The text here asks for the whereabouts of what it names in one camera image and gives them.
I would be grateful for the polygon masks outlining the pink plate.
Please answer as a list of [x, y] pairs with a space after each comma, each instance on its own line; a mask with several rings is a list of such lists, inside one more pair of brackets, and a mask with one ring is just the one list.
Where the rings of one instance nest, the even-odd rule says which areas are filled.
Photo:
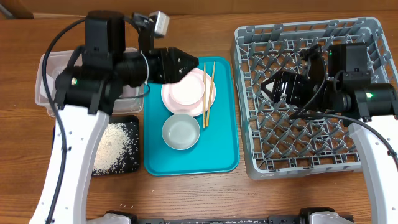
[[[203, 79], [203, 70], [200, 70], [199, 68], [194, 68], [191, 70], [189, 73], [197, 73], [199, 76], [202, 77]], [[208, 109], [208, 99], [210, 95], [210, 84], [211, 84], [211, 77], [209, 74], [206, 74], [206, 110]], [[165, 105], [165, 107], [172, 113], [186, 113], [189, 114], [190, 116], [199, 116], [203, 114], [203, 97], [200, 99], [198, 102], [196, 102], [193, 105], [180, 105], [176, 103], [169, 95], [169, 85], [170, 84], [165, 84], [162, 85], [161, 88], [161, 97], [162, 101]], [[212, 102], [211, 105], [215, 102], [215, 97], [216, 97], [216, 87], [215, 83], [213, 85], [213, 97], [212, 97]]]

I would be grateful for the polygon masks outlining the grey small bowl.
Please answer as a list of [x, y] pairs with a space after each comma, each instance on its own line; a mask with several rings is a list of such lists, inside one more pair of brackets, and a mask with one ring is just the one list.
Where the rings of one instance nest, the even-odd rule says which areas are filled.
[[174, 114], [162, 127], [162, 138], [166, 145], [175, 150], [193, 147], [200, 137], [200, 125], [188, 114]]

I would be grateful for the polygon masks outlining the cream white cup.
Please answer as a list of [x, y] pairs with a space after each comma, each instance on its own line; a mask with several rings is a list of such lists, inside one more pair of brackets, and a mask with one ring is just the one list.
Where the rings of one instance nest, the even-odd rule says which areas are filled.
[[268, 78], [261, 83], [261, 92], [265, 99], [273, 101], [274, 100], [274, 79]]

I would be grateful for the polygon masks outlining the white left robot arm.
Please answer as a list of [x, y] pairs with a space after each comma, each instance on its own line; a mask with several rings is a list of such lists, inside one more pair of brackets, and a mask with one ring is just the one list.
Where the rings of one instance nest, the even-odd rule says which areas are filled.
[[32, 223], [86, 223], [86, 200], [97, 148], [125, 86], [179, 82], [198, 59], [178, 48], [155, 48], [167, 33], [163, 12], [131, 17], [90, 11], [85, 42], [71, 54], [47, 99], [55, 115], [49, 168]]

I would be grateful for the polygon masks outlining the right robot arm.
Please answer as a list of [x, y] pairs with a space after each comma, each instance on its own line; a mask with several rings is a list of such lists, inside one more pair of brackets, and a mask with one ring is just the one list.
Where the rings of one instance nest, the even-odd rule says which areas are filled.
[[298, 106], [290, 119], [343, 121], [359, 153], [373, 223], [397, 223], [397, 92], [372, 83], [364, 43], [320, 45], [300, 52], [302, 73], [280, 69], [261, 83], [262, 94]]

